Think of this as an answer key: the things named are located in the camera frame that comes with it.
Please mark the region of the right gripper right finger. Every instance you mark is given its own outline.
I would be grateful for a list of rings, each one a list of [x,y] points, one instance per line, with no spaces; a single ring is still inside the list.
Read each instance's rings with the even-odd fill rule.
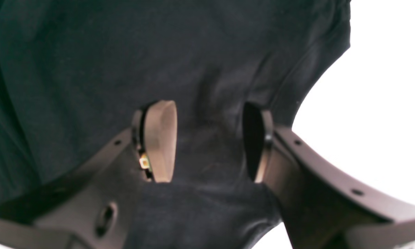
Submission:
[[[333,166],[255,103],[242,126],[248,174],[275,195],[293,249],[415,249],[415,205]]]

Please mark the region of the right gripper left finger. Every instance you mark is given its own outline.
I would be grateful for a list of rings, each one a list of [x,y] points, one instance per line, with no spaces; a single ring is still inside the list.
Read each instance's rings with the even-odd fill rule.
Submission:
[[[136,110],[131,127],[81,166],[0,204],[0,244],[13,249],[122,249],[141,189],[172,180],[177,108]]]

